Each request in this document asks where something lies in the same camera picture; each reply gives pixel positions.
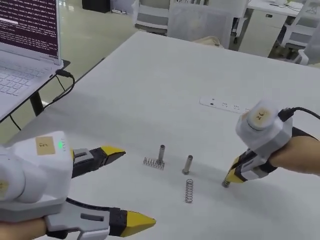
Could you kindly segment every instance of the metal pin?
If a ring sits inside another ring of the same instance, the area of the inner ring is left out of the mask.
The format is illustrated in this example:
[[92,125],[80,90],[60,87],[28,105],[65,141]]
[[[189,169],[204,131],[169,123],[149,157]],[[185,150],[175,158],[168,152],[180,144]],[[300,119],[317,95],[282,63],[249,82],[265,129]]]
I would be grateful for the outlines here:
[[225,177],[225,179],[223,180],[223,182],[221,183],[222,187],[224,188],[228,188],[230,186],[230,182],[227,181],[227,177]]
[[192,155],[189,155],[186,162],[185,162],[185,166],[184,169],[182,169],[182,173],[184,175],[188,175],[189,174],[189,170],[192,164],[192,160],[194,159],[194,157]]
[[157,160],[157,163],[158,163],[158,164],[163,164],[163,163],[164,163],[165,149],[166,149],[166,146],[165,146],[165,145],[161,145],[161,146],[160,146],[159,157],[158,157],[158,160]]

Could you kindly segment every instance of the hand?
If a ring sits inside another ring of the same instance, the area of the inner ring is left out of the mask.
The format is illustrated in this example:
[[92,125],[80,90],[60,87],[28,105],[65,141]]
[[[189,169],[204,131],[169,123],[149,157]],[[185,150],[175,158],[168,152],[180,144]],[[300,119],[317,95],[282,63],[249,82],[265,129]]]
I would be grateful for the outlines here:
[[320,175],[320,141],[308,136],[296,136],[270,157],[274,167]]
[[47,231],[43,218],[19,222],[0,222],[0,240],[33,240],[44,236]]

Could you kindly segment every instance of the gray floor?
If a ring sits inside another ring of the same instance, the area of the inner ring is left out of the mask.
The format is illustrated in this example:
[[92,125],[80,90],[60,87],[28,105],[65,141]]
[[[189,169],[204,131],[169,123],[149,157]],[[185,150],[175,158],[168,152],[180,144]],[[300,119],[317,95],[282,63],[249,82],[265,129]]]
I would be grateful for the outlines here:
[[[137,30],[129,16],[83,10],[81,0],[60,0],[61,54],[71,65],[66,69],[76,79],[92,68],[100,59],[108,56]],[[61,78],[65,87],[71,80]],[[52,80],[41,91],[41,98],[49,103],[62,92],[57,80]],[[12,115],[23,128],[34,117],[30,102]],[[7,118],[0,124],[0,144],[12,138],[18,129]]]

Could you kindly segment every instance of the coil spring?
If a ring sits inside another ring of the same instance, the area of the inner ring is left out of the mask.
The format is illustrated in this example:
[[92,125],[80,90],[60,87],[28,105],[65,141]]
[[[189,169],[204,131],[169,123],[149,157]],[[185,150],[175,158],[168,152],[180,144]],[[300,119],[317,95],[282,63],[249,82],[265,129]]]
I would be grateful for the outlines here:
[[222,187],[224,187],[224,188],[228,188],[229,186],[230,186],[230,182],[229,181],[227,181],[226,179],[222,182]]
[[188,179],[185,182],[185,198],[184,201],[187,204],[191,204],[194,199],[194,181],[192,179]]
[[143,164],[155,169],[160,169],[160,170],[163,170],[165,168],[165,163],[163,161],[158,162],[156,159],[147,158],[147,157],[144,158]]

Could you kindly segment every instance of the laptop hinge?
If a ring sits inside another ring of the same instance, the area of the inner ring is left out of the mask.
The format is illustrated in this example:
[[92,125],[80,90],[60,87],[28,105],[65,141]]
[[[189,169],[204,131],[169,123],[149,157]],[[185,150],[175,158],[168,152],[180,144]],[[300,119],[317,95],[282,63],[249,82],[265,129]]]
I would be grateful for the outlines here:
[[55,62],[53,60],[48,59],[48,58],[39,57],[39,60],[40,61],[44,61],[44,62],[49,63],[49,64],[55,64]]

